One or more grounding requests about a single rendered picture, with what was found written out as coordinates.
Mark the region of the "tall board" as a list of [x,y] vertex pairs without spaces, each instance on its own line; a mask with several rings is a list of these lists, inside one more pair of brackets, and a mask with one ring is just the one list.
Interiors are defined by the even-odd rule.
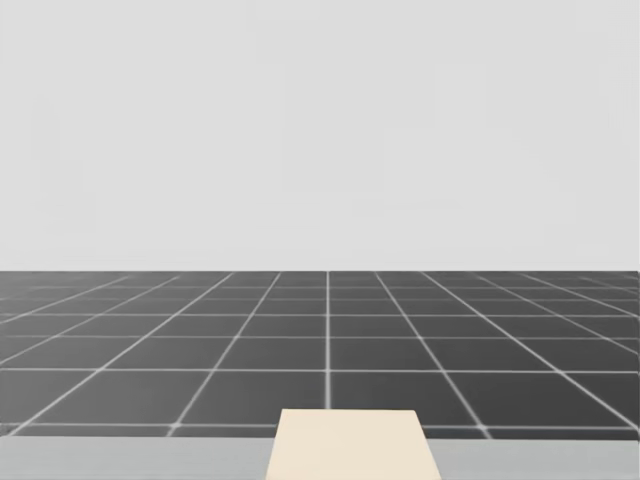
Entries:
[[413,410],[284,409],[265,480],[442,480]]

